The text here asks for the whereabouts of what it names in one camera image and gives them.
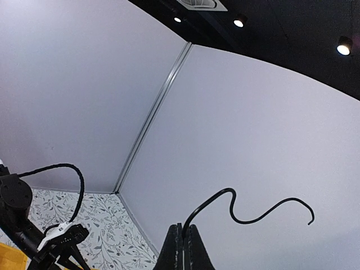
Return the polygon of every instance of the white wall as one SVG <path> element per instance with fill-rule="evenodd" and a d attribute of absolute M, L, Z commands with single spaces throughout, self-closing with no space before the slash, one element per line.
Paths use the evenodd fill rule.
<path fill-rule="evenodd" d="M 358 269 L 360 103 L 290 70 L 196 46 L 121 192 L 160 250 L 171 224 L 233 187 L 194 220 L 216 269 Z"/>
<path fill-rule="evenodd" d="M 0 39 L 1 159 L 112 191 L 185 41 L 126 0 L 2 0 Z M 26 180 L 79 189 L 67 169 Z"/>

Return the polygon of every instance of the yellow surface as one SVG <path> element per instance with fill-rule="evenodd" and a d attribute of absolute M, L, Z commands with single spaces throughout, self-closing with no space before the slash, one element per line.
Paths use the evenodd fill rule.
<path fill-rule="evenodd" d="M 28 257 L 18 249 L 0 243 L 0 269 L 24 270 Z"/>

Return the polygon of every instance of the ceiling vent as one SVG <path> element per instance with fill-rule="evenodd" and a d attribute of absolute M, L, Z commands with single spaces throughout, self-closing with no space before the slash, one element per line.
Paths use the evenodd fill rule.
<path fill-rule="evenodd" d="M 227 11 L 219 0 L 177 0 L 188 10 Z"/>

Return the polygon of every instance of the ceiling light fixture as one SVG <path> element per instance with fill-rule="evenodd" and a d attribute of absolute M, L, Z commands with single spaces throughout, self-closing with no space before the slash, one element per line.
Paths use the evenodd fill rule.
<path fill-rule="evenodd" d="M 248 20 L 248 17 L 246 17 L 244 14 L 238 14 L 236 15 L 235 19 L 234 19 L 234 24 L 237 27 L 244 27 L 244 25 L 246 24 Z"/>
<path fill-rule="evenodd" d="M 337 44 L 337 51 L 342 55 L 349 55 L 351 53 L 351 49 L 353 47 L 353 41 L 348 38 L 341 36 L 339 38 L 339 42 Z"/>

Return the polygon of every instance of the black ceiling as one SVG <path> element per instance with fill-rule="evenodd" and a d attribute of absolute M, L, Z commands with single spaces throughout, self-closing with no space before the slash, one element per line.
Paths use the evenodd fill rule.
<path fill-rule="evenodd" d="M 130 0 L 182 38 L 264 60 L 360 100 L 360 4 L 357 0 L 221 0 L 228 12 L 189 11 L 176 0 Z M 185 20 L 174 21 L 176 14 Z M 237 13 L 248 17 L 243 28 Z M 352 38 L 350 56 L 336 46 Z"/>

